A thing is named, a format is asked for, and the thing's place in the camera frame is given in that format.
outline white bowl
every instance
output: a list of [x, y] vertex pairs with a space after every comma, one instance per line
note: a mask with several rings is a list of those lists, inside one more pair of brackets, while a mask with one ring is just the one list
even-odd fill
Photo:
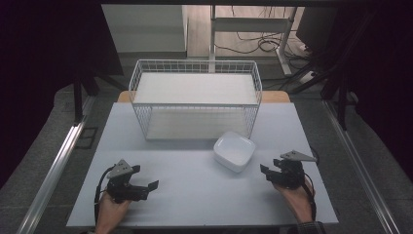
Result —
[[227, 132], [218, 139], [213, 150], [216, 161], [232, 171], [240, 173], [251, 159], [255, 144], [243, 136]]

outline metal rail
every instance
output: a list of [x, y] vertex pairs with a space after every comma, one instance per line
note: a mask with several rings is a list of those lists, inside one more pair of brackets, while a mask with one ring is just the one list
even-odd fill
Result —
[[83, 106], [84, 116], [82, 120], [77, 126], [73, 126], [70, 129], [66, 139], [63, 142], [63, 145], [61, 146], [55, 158], [55, 161], [49, 169], [49, 172], [43, 180], [43, 183], [40, 186], [36, 197], [34, 198], [30, 208], [28, 209], [28, 212], [21, 222], [17, 233], [33, 233], [35, 231], [37, 224], [42, 217], [43, 211], [46, 209], [46, 206], [48, 205], [49, 200], [52, 197], [53, 192], [55, 191], [58, 180], [60, 179], [64, 167], [75, 146], [76, 140], [78, 139], [85, 126], [88, 114], [90, 113], [94, 104], [94, 100], [95, 97], [88, 97], [86, 99]]
[[338, 123], [335, 117], [337, 113], [334, 109], [334, 106], [332, 106], [330, 101], [324, 100], [322, 103], [327, 109], [330, 120], [338, 134], [338, 137], [341, 139], [345, 146], [345, 149], [349, 155], [350, 161], [355, 168], [361, 185], [363, 186], [365, 193], [367, 194], [367, 197], [369, 198], [373, 209], [376, 212], [376, 215], [379, 217], [383, 228], [385, 229], [386, 233], [400, 233], [395, 223], [394, 217], [386, 204], [386, 201], [374, 184], [373, 179], [370, 177], [367, 169], [364, 167], [364, 164], [360, 158], [360, 155], [358, 155], [352, 139], [346, 131], [342, 130], [340, 124]]

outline wrist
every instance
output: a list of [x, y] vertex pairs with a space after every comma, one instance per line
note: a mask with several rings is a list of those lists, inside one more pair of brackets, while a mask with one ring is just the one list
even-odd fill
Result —
[[311, 216], [308, 215], [299, 215], [296, 218], [298, 223], [314, 222]]
[[94, 234], [109, 234], [111, 233], [112, 230], [109, 230], [109, 228], [97, 226], [96, 230], [94, 231]]

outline human hand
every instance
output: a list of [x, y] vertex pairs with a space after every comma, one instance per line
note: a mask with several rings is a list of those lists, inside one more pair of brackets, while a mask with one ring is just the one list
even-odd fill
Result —
[[[306, 185], [307, 187], [310, 188], [310, 191], [312, 191], [313, 196], [314, 196], [316, 194], [316, 191], [314, 189], [311, 189], [312, 186], [307, 179], [306, 179]], [[299, 223], [313, 221], [312, 208], [310, 205], [310, 201], [309, 201], [306, 191], [304, 190], [302, 186], [296, 189], [284, 188], [274, 183], [273, 183], [273, 186], [277, 190], [279, 190], [281, 195], [284, 197], [286, 203], [288, 204], [288, 207], [294, 213], [294, 216], [295, 218], [297, 218], [297, 221]]]
[[130, 204], [130, 200], [117, 204], [113, 201], [112, 197], [104, 191], [99, 201], [99, 215], [94, 232], [96, 234], [112, 232], [124, 218]]

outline black curtain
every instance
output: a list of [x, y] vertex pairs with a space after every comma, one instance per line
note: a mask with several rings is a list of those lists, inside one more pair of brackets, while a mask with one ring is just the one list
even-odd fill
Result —
[[357, 113], [413, 180], [413, 8], [384, 1], [350, 58]]
[[8, 0], [0, 7], [2, 186], [46, 123], [59, 89], [76, 76], [93, 79], [91, 70], [123, 72], [96, 1]]

